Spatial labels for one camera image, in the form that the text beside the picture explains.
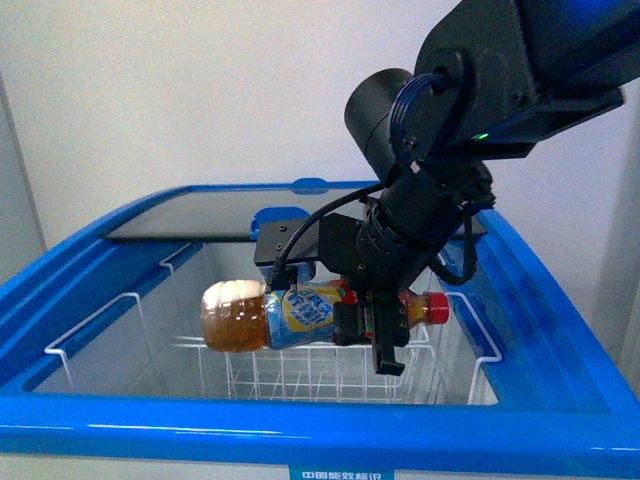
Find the brown liquid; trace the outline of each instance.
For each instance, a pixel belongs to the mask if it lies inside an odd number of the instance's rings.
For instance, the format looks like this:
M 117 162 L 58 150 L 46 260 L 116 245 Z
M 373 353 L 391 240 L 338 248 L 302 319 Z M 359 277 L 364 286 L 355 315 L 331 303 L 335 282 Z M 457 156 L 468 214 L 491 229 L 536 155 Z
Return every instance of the brown liquid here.
M 419 323 L 426 325 L 446 323 L 449 317 L 449 302 L 439 293 L 416 295 L 411 291 L 403 292 L 403 303 L 407 307 L 409 328 Z
M 204 341 L 220 352 L 250 352 L 267 347 L 269 323 L 264 297 L 252 297 L 206 309 L 202 306 Z

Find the blue freezer frame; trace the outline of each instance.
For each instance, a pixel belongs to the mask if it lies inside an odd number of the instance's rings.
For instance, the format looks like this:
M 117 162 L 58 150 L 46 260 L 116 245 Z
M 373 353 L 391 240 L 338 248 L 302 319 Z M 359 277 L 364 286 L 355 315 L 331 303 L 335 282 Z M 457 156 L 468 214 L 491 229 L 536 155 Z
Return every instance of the blue freezer frame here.
M 366 184 L 322 185 L 354 189 Z M 154 194 L 87 226 L 6 283 L 0 289 L 0 451 L 384 471 L 640 477 L 638 400 L 551 274 L 495 211 L 478 216 L 487 235 L 477 245 L 477 275 L 463 287 L 449 288 L 470 299 L 502 352 L 503 362 L 483 367 L 498 398 L 495 405 L 302 404 L 30 392 L 46 376 L 38 378 L 36 372 L 48 375 L 60 365 L 45 358 L 47 344 L 126 289 L 127 282 L 144 294 L 166 276 L 151 275 L 151 265 L 176 244 L 135 247 L 103 239 L 105 234 L 179 195 L 293 188 L 296 184 L 191 186 Z M 451 268 L 459 267 L 462 246 L 451 242 L 444 256 Z M 92 295 L 78 302 L 88 288 Z M 99 334 L 96 329 L 86 332 L 86 341 Z M 477 340 L 478 355 L 490 348 L 478 332 L 470 329 L 468 334 Z

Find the freezer lid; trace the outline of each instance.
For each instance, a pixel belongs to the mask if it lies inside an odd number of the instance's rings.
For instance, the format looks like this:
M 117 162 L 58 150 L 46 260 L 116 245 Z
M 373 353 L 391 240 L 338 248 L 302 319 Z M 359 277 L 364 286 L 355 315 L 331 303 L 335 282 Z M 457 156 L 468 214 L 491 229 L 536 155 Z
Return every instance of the freezer lid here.
M 203 187 L 169 198 L 141 212 L 105 238 L 115 241 L 250 242 L 260 224 L 284 218 L 302 218 L 323 205 L 370 182 L 336 184 L 302 179 L 287 186 L 229 186 L 227 190 Z M 340 209 L 362 216 L 362 205 Z

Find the freezer label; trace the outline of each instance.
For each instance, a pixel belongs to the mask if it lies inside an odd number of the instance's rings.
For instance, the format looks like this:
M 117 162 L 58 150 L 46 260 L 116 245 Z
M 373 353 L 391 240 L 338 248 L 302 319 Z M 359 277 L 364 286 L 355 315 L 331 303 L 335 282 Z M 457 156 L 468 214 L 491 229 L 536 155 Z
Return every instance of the freezer label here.
M 394 480 L 394 472 L 372 470 L 336 470 L 317 468 L 289 467 L 291 480 L 322 479 L 322 480 Z

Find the black cable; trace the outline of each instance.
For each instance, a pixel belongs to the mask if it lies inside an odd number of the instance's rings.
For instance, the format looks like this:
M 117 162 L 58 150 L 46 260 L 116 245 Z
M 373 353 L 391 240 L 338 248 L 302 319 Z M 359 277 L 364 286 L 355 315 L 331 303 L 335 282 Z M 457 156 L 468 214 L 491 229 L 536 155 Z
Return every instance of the black cable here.
M 464 213 L 464 260 L 462 266 L 462 275 L 457 276 L 453 274 L 446 266 L 441 264 L 437 257 L 434 257 L 429 262 L 428 267 L 433 273 L 435 273 L 440 279 L 449 285 L 459 287 L 471 280 L 476 273 L 476 263 L 478 261 L 478 254 L 476 252 L 476 244 L 473 239 L 473 224 L 471 223 L 471 215 L 468 210 Z
M 284 274 L 287 266 L 287 258 L 289 257 L 291 250 L 293 249 L 294 245 L 298 242 L 298 240 L 300 240 L 302 235 L 304 235 L 304 232 L 309 230 L 309 228 L 314 223 L 316 223 L 318 220 L 324 217 L 327 213 L 335 210 L 336 208 L 346 205 L 347 203 L 353 202 L 354 200 L 360 200 L 361 198 L 366 197 L 367 195 L 370 195 L 374 192 L 379 192 L 383 188 L 384 188 L 384 185 L 382 183 L 376 183 L 374 185 L 361 188 L 360 190 L 356 190 L 355 192 L 351 192 L 345 195 L 344 197 L 337 198 L 336 200 L 327 203 L 325 206 L 319 208 L 318 210 L 313 212 L 311 215 L 309 215 L 305 219 L 305 221 L 302 222 L 298 226 L 298 228 L 294 230 L 294 232 L 289 237 L 289 240 L 287 240 L 287 242 L 282 247 L 282 251 L 278 254 L 275 261 L 273 262 L 273 270 L 272 270 L 271 278 L 273 278 L 276 275 Z

